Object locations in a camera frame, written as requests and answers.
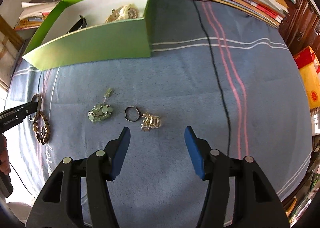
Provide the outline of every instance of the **black cable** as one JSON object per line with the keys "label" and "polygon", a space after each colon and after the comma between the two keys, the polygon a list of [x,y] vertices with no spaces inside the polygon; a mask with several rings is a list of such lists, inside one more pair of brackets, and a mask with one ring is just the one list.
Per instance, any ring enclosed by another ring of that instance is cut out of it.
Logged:
{"label": "black cable", "polygon": [[40,72],[39,81],[38,81],[38,91],[37,91],[38,94],[39,94],[39,89],[40,89],[40,80],[41,80],[42,72],[43,71]]}
{"label": "black cable", "polygon": [[230,123],[229,112],[228,112],[228,109],[227,109],[226,101],[225,101],[225,99],[224,99],[223,90],[222,90],[222,87],[221,87],[221,83],[220,83],[220,79],[219,79],[219,75],[218,75],[218,71],[217,71],[217,66],[216,66],[216,63],[215,63],[215,61],[214,61],[214,55],[213,55],[213,50],[212,50],[212,46],[211,46],[211,42],[210,42],[209,35],[208,35],[207,31],[206,31],[205,28],[204,28],[204,25],[203,25],[202,20],[201,20],[200,12],[199,12],[199,9],[198,9],[195,1],[193,0],[192,2],[193,2],[193,5],[194,5],[195,8],[196,8],[196,11],[197,11],[197,14],[198,14],[198,18],[199,18],[199,21],[200,21],[200,25],[201,25],[202,31],[204,32],[204,34],[205,34],[205,36],[207,37],[207,40],[208,40],[209,49],[210,49],[210,54],[211,54],[211,58],[212,58],[212,65],[213,65],[213,68],[214,68],[214,73],[215,73],[216,78],[217,78],[217,83],[218,83],[218,87],[219,87],[220,94],[221,94],[221,100],[222,100],[224,112],[225,112],[225,114],[226,114],[226,118],[227,118],[227,122],[228,122],[228,132],[229,132],[229,136],[228,136],[227,156],[229,156],[229,153],[230,153],[230,140],[231,140],[231,123]]}
{"label": "black cable", "polygon": [[29,194],[31,194],[31,192],[28,190],[28,188],[25,186],[25,184],[22,182],[22,179],[20,178],[18,172],[16,171],[16,169],[13,167],[13,165],[9,162],[10,166],[13,168],[13,170],[17,173],[18,178],[20,179],[21,183],[23,184],[24,188],[29,192]]}

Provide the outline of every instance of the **sunglasses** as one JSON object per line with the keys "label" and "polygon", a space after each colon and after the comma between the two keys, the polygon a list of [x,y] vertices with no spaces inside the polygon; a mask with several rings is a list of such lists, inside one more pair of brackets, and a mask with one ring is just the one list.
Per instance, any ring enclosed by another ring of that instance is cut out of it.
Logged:
{"label": "sunglasses", "polygon": [[80,15],[80,20],[67,32],[67,34],[87,27],[87,19]]}

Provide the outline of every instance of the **metal screw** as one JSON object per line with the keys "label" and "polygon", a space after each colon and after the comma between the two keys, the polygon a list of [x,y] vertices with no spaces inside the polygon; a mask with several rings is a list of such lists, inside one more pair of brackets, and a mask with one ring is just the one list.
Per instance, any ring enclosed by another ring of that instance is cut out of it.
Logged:
{"label": "metal screw", "polygon": [[98,150],[96,156],[104,156],[105,152],[103,150]]}
{"label": "metal screw", "polygon": [[248,162],[248,163],[252,163],[254,161],[253,157],[251,156],[246,156],[245,157],[245,160]]}
{"label": "metal screw", "polygon": [[212,149],[212,150],[210,151],[210,154],[211,154],[211,155],[214,155],[214,156],[217,156],[217,155],[220,154],[220,152],[219,152],[219,150],[217,150],[217,149]]}
{"label": "metal screw", "polygon": [[69,163],[71,162],[71,158],[65,157],[65,158],[62,160],[62,162],[63,162],[64,164],[69,164]]}

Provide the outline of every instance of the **blue gripper pad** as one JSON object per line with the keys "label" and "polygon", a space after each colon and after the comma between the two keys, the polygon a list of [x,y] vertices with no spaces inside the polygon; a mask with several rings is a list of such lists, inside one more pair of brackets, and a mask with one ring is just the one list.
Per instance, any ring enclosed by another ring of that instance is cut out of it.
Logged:
{"label": "blue gripper pad", "polygon": [[124,158],[127,154],[127,150],[130,144],[130,129],[128,127],[124,127],[119,138],[116,140],[119,142],[118,148],[113,156],[112,160],[112,168],[109,176],[114,180],[120,174]]}
{"label": "blue gripper pad", "polygon": [[187,149],[193,164],[193,168],[195,169],[196,174],[204,179],[204,160],[201,156],[201,153],[196,144],[197,137],[193,132],[191,126],[187,126],[184,131],[184,141],[187,145]]}

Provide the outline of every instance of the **pink stripe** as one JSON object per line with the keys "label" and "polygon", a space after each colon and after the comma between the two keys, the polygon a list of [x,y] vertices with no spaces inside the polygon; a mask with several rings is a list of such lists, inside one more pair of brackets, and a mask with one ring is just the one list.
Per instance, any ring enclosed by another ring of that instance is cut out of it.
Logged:
{"label": "pink stripe", "polygon": [[242,108],[241,108],[240,98],[239,98],[239,95],[238,95],[238,92],[237,92],[235,86],[233,85],[233,82],[232,82],[232,79],[231,79],[231,76],[230,76],[230,72],[229,72],[229,69],[228,69],[228,65],[227,65],[227,62],[226,62],[226,60],[225,60],[225,58],[224,58],[224,52],[223,52],[223,49],[222,49],[222,47],[221,47],[219,33],[218,33],[216,27],[214,26],[214,24],[212,23],[212,21],[210,20],[209,14],[208,14],[208,12],[207,12],[207,9],[205,8],[204,3],[202,3],[202,7],[203,7],[203,9],[204,9],[205,15],[207,16],[207,19],[208,19],[209,24],[211,25],[211,27],[212,27],[213,30],[215,31],[216,36],[217,36],[217,38],[218,38],[218,44],[219,44],[219,49],[220,49],[220,54],[221,54],[222,62],[223,62],[223,65],[224,65],[224,69],[225,69],[225,71],[226,71],[229,84],[230,84],[230,86],[231,86],[232,92],[233,92],[233,94],[234,94],[234,96],[235,96],[235,99],[236,99],[236,102],[237,102],[238,114],[239,114],[239,126],[238,126],[237,145],[238,145],[238,159],[241,159],[240,136],[241,136]]}
{"label": "pink stripe", "polygon": [[240,79],[240,77],[239,77],[239,75],[237,73],[236,67],[235,67],[235,65],[234,65],[234,63],[232,61],[231,54],[230,54],[230,51],[229,51],[229,48],[228,48],[228,45],[227,45],[227,41],[226,41],[226,35],[225,35],[224,30],[223,30],[223,27],[219,23],[219,21],[215,17],[215,15],[213,14],[213,10],[212,10],[211,5],[209,5],[209,8],[210,8],[210,13],[212,14],[213,19],[216,21],[216,23],[220,27],[220,30],[221,30],[222,35],[223,35],[224,45],[226,46],[226,49],[227,49],[227,54],[228,54],[229,61],[231,63],[231,67],[232,67],[233,73],[235,74],[236,79],[239,82],[239,84],[241,86],[241,89],[243,91],[243,97],[244,97],[244,124],[243,125],[244,125],[245,152],[246,152],[246,155],[249,155],[249,144],[248,144],[248,133],[247,133],[247,92],[245,90],[245,86],[244,86],[243,82],[241,81],[241,79]]}

